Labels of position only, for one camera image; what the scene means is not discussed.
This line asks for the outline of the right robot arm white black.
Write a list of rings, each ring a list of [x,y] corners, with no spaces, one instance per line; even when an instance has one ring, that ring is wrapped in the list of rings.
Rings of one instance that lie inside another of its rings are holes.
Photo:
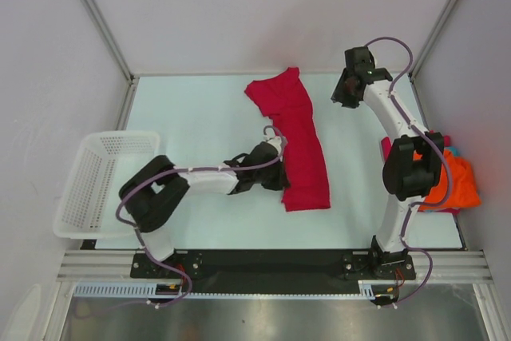
[[[332,101],[352,109],[365,103],[391,140],[382,168],[382,181],[389,194],[383,221],[366,253],[344,258],[347,280],[390,280],[399,275],[414,279],[406,242],[408,225],[441,179],[444,137],[427,132],[414,119],[394,86],[395,79],[387,69],[377,67],[368,47],[346,51]]]

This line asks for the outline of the white perforated plastic basket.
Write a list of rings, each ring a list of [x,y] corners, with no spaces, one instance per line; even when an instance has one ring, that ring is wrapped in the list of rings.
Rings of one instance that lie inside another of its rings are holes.
[[[77,151],[53,222],[55,236],[103,240],[131,236],[115,217],[120,188],[160,152],[151,131],[104,131],[86,136]]]

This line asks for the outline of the crimson red t shirt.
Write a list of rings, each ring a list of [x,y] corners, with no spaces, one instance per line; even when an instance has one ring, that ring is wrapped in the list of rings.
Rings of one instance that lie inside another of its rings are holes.
[[[301,82],[300,71],[289,67],[281,74],[252,81],[246,95],[287,139],[283,159],[290,186],[283,192],[287,212],[331,207],[327,166],[315,123],[313,105]]]

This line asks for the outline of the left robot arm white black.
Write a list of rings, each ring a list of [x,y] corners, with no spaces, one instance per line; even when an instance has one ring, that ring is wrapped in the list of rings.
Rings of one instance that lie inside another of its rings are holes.
[[[166,277],[175,271],[174,245],[164,226],[187,195],[236,195],[255,185],[272,191],[289,187],[283,164],[287,140],[272,137],[249,153],[216,167],[179,169],[165,155],[154,157],[119,190],[116,218],[131,226],[150,253],[149,268]]]

